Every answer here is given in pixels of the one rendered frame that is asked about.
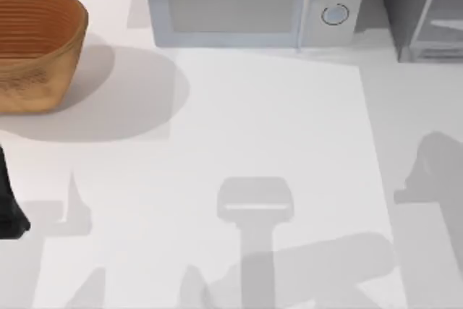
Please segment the microwave knob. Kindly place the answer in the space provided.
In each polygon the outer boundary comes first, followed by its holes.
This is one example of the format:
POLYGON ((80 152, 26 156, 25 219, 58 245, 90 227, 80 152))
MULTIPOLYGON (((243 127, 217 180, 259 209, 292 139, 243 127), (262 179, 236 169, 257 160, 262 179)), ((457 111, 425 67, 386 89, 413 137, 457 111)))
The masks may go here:
POLYGON ((343 4, 335 4, 331 7, 326 7, 322 11, 320 18, 327 25, 340 25, 348 20, 349 8, 343 4))

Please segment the microwave door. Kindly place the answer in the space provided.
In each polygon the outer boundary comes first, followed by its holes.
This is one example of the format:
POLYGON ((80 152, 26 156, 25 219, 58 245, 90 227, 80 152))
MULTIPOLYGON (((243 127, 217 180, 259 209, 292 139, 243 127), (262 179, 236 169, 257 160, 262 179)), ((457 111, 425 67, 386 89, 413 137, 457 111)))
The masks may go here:
POLYGON ((148 0, 157 46, 281 48, 302 44, 305 0, 148 0))

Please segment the brown woven basket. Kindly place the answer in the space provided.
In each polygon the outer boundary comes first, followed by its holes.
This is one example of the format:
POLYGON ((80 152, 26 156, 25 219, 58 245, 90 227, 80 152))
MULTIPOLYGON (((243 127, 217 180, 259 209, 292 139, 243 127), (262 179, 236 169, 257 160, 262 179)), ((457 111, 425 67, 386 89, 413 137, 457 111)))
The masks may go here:
POLYGON ((61 103, 88 22, 79 0, 0 0, 0 114, 47 112, 61 103))

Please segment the pale microwave oven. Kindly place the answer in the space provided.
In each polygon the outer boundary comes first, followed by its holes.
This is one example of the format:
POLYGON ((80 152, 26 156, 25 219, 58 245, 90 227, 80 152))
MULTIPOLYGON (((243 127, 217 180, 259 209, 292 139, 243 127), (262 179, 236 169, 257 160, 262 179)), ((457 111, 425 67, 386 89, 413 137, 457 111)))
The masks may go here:
POLYGON ((354 35, 362 0, 310 0, 302 48, 337 47, 347 44, 354 35), (343 4, 349 8, 349 18, 337 26, 325 24, 320 18, 326 7, 343 4))

